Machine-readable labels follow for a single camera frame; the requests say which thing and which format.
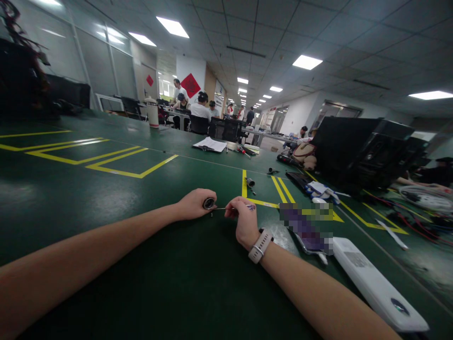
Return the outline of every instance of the red diamond decoration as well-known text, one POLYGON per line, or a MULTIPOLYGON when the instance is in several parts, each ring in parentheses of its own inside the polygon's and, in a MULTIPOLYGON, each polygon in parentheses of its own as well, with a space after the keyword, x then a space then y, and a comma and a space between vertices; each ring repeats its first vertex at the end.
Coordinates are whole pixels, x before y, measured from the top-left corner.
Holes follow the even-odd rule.
POLYGON ((192 76, 192 73, 189 74, 182 82, 181 86, 185 88, 187 91, 187 95, 189 98, 192 98, 194 95, 196 95, 200 90, 200 85, 198 85, 197 81, 195 78, 192 76))
POLYGON ((146 82, 147 82, 150 86, 152 86, 152 84, 154 83, 154 81, 153 81, 153 79, 151 78, 150 75, 148 75, 148 76, 146 77, 146 82))

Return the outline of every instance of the white watch strap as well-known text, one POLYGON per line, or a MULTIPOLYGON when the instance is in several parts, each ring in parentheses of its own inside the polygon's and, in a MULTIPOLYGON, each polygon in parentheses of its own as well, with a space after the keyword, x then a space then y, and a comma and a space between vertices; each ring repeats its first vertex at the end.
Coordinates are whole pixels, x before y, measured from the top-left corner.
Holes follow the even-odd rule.
POLYGON ((258 241, 256 241, 252 250, 249 252, 249 258, 253 261, 254 264, 257 264, 264 256, 264 252, 266 251, 266 248, 268 247, 271 239, 272 234, 267 232, 266 230, 263 230, 260 238, 258 239, 258 241))

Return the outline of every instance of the office room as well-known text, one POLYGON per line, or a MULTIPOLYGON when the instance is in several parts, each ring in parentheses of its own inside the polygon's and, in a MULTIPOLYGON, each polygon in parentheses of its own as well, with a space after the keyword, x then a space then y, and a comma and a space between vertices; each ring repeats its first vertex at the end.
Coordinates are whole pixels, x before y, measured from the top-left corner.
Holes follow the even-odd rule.
POLYGON ((450 0, 0 0, 0 339, 449 339, 450 0))

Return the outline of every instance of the white power bank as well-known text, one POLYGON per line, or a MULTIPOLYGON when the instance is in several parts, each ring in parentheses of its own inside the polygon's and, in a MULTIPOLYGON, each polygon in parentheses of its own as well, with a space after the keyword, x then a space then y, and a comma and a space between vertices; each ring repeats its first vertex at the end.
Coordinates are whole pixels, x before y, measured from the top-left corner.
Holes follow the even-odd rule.
POLYGON ((371 308, 396 332, 424 332, 429 326, 396 288, 347 238, 333 238, 334 256, 371 308))

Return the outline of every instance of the green workbench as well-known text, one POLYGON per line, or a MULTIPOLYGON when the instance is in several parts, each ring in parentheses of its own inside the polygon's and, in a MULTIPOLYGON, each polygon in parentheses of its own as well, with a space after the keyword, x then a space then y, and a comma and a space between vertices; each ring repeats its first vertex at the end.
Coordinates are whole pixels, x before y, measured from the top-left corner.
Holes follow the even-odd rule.
MULTIPOLYGON (((240 195, 255 200, 259 226, 271 229, 276 243, 361 297, 334 257, 324 267, 305 255, 279 220, 275 207, 281 202, 315 208, 285 176, 286 170, 298 170, 263 150, 250 160, 191 147, 203 138, 89 110, 57 121, 0 125, 0 264, 204 187, 216 191, 219 206, 240 195), (269 176, 269 167, 280 172, 269 176), (256 196, 243 188, 245 174, 256 182, 256 196)), ((405 230, 402 238, 412 255, 402 255, 386 232, 360 225, 354 214, 373 222, 367 207, 349 198, 344 202, 354 213, 341 205, 334 208, 334 220, 314 224, 349 238, 425 318, 430 339, 451 336, 449 306, 399 261, 399 256, 432 256, 426 254, 431 245, 405 230)), ((448 250, 437 250, 445 252, 447 262, 432 258, 440 261, 436 266, 451 263, 448 250)), ((444 275, 445 287, 451 288, 451 272, 444 275)), ((267 273, 247 258, 235 239, 235 222, 214 212, 164 228, 21 339, 250 339, 258 333, 269 339, 319 338, 267 273)))

